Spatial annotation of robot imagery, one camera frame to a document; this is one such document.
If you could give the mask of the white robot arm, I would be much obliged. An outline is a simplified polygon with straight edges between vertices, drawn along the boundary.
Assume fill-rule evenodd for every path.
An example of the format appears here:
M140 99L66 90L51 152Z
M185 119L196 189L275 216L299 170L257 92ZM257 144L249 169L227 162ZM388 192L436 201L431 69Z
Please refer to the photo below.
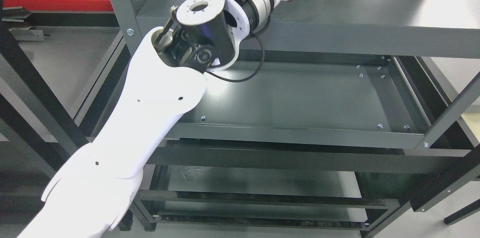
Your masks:
M289 0L185 0L144 36L113 112L46 186L44 206L20 238L99 238L127 213L158 144L231 67L240 42Z

